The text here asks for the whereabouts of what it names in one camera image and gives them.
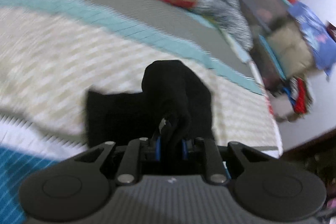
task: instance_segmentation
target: metal screw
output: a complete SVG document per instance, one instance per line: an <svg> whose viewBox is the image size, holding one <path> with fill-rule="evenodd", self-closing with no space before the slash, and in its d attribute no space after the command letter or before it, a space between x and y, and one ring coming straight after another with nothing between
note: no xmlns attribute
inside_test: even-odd
<svg viewBox="0 0 336 224"><path fill-rule="evenodd" d="M222 174L213 174L211 175L210 180L214 183L223 183L226 181L226 176Z"/></svg>
<svg viewBox="0 0 336 224"><path fill-rule="evenodd" d="M128 184L128 183L131 183L134 180L134 176L131 175L131 174L122 174L122 175L118 176L117 180L118 180L118 182Z"/></svg>

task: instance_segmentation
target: bed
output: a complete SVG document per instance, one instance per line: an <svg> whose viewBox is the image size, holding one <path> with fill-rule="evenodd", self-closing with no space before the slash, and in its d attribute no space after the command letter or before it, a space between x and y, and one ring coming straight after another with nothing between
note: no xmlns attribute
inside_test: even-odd
<svg viewBox="0 0 336 224"><path fill-rule="evenodd" d="M0 0L0 35L1 223L25 219L23 177L87 149L86 90L141 91L155 60L181 60L211 91L218 145L282 154L255 64L202 16L159 0Z"/></svg>

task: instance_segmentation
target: black cloth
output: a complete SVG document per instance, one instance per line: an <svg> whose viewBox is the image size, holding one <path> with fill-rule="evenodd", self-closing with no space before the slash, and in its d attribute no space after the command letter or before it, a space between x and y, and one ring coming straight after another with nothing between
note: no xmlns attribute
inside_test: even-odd
<svg viewBox="0 0 336 224"><path fill-rule="evenodd" d="M214 138L210 91L179 60L150 64L144 72L141 93L103 95L88 91L89 147L105 141L126 145L135 138L151 138L162 119L166 121L161 129L163 153L173 153L183 138Z"/></svg>
<svg viewBox="0 0 336 224"><path fill-rule="evenodd" d="M151 138L156 128L145 109L143 93L103 95L88 91L86 135L90 148L106 141L127 145L133 139Z"/></svg>

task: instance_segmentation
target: ribbed black surface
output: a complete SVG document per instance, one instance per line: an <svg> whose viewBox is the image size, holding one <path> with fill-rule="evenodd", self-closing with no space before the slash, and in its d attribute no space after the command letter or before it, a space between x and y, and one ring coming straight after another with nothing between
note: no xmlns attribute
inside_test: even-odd
<svg viewBox="0 0 336 224"><path fill-rule="evenodd" d="M46 222L29 219L26 224ZM108 204L91 217L71 224L266 224L242 209L221 186L200 176L144 176L134 186L119 187ZM309 218L300 224L318 224Z"/></svg>

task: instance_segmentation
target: white logo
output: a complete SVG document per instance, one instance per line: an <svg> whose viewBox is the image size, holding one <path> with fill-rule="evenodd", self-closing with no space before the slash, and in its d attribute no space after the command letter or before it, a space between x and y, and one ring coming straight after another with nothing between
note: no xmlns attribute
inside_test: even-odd
<svg viewBox="0 0 336 224"><path fill-rule="evenodd" d="M177 182L177 179L176 178L171 178L169 180L167 180L169 183L173 184L175 182Z"/></svg>

